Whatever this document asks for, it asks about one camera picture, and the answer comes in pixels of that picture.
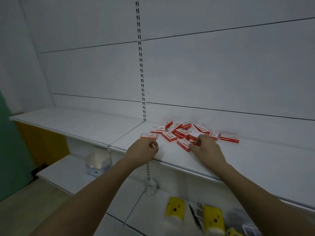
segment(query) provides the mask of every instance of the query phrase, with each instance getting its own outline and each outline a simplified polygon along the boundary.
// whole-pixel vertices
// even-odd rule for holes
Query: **right hand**
[[[199,135],[196,144],[190,144],[190,149],[197,159],[209,170],[215,173],[216,169],[227,165],[220,146],[211,137],[208,135]]]

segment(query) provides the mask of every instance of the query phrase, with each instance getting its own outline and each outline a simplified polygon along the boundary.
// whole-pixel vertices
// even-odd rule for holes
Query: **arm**
[[[198,160],[229,187],[263,235],[312,235],[314,226],[285,203],[256,185],[231,165],[220,146],[200,135],[191,151]]]
[[[93,235],[125,179],[157,151],[153,139],[137,140],[124,158],[66,201],[31,235]]]

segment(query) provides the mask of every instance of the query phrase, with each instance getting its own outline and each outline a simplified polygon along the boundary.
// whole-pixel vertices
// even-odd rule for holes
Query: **hand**
[[[157,151],[158,144],[154,139],[138,139],[128,148],[123,159],[137,169],[152,160]]]
[[[212,172],[227,164],[220,146],[208,135],[199,135],[196,144],[199,146],[190,144],[191,151]]]

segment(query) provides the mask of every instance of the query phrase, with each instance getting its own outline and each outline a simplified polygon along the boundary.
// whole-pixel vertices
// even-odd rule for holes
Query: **red and white box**
[[[179,139],[184,139],[184,137],[182,137],[181,135],[179,135],[176,131],[174,132],[174,133],[172,133],[172,134],[174,134],[176,137],[178,137]]]
[[[153,138],[154,140],[156,140],[157,134],[156,133],[142,133],[140,136],[140,139],[142,138]]]
[[[168,140],[169,142],[172,142],[172,141],[176,141],[177,139],[177,136],[175,136],[173,133],[171,133],[170,131],[165,131],[162,133],[162,136]]]
[[[165,123],[163,123],[162,125],[165,126],[166,129],[168,129],[171,125],[173,124],[173,122],[171,120],[167,120]]]
[[[198,129],[198,131],[204,133],[204,134],[209,134],[210,130],[208,130],[207,128],[205,128],[203,125],[201,124],[194,124],[194,126]]]
[[[197,144],[196,144],[196,141],[194,141],[194,140],[192,140],[192,139],[189,139],[189,142],[192,143],[192,144],[194,144],[194,145],[197,145]]]
[[[191,123],[184,123],[182,129],[187,129],[191,127]]]
[[[182,129],[182,128],[176,129],[175,133],[182,136],[183,138],[189,139],[190,132],[185,129]]]
[[[219,139],[220,132],[219,132],[219,131],[210,131],[209,136],[210,136],[213,140],[217,141],[217,140]]]
[[[189,139],[193,141],[197,141],[197,138],[199,137],[199,135],[205,135],[205,134],[199,131],[192,131],[189,133]]]
[[[190,151],[189,141],[187,139],[179,139],[177,140],[177,144],[180,145],[185,151]]]
[[[151,133],[163,133],[165,132],[165,126],[163,125],[153,125],[151,128]]]
[[[187,128],[186,130],[189,131],[189,132],[198,131],[198,129],[194,125],[192,125],[191,127]]]
[[[222,133],[220,139],[223,140],[223,141],[239,143],[238,136],[233,136],[233,135],[229,135],[229,134],[223,134]]]
[[[183,126],[180,122],[173,123],[167,130],[171,133],[174,133],[176,129],[179,129]]]

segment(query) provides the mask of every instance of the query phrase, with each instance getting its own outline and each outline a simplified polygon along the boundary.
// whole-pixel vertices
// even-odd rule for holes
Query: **yellow package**
[[[177,197],[170,197],[165,217],[167,221],[173,223],[176,226],[180,226],[184,220],[185,214],[185,202]]]
[[[203,222],[205,235],[225,235],[223,214],[219,208],[204,206]]]
[[[229,228],[226,231],[226,236],[244,236],[244,235],[242,235],[239,232],[237,232],[234,228]]]

